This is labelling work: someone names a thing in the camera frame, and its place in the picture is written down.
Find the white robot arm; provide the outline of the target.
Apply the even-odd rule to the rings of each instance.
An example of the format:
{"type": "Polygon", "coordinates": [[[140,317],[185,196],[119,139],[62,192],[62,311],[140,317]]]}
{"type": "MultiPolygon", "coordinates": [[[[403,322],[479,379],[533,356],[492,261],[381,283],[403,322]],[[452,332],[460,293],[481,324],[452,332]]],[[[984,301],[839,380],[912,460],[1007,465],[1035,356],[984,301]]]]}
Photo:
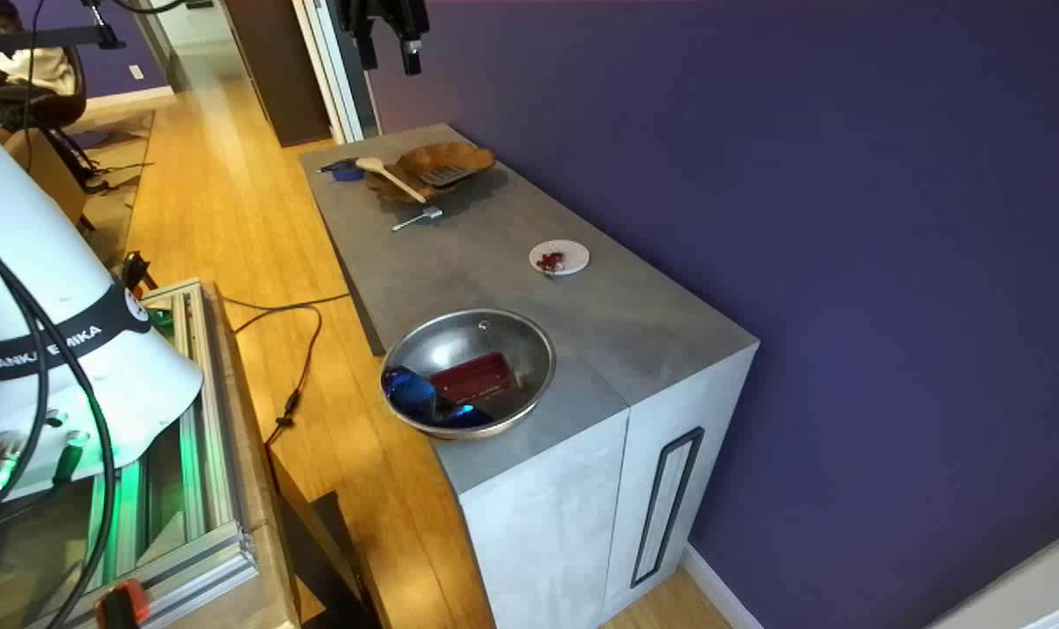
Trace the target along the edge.
{"type": "MultiPolygon", "coordinates": [[[[147,311],[98,261],[62,209],[0,146],[0,261],[47,307],[77,352],[104,413],[111,456],[137,460],[201,395],[203,375],[147,322],[147,311]]],[[[40,388],[34,339],[0,281],[0,441],[25,441],[34,406],[47,427],[14,491],[31,495],[52,485],[62,449],[77,449],[77,478],[100,472],[95,417],[57,351],[47,351],[50,388],[40,388]]]]}

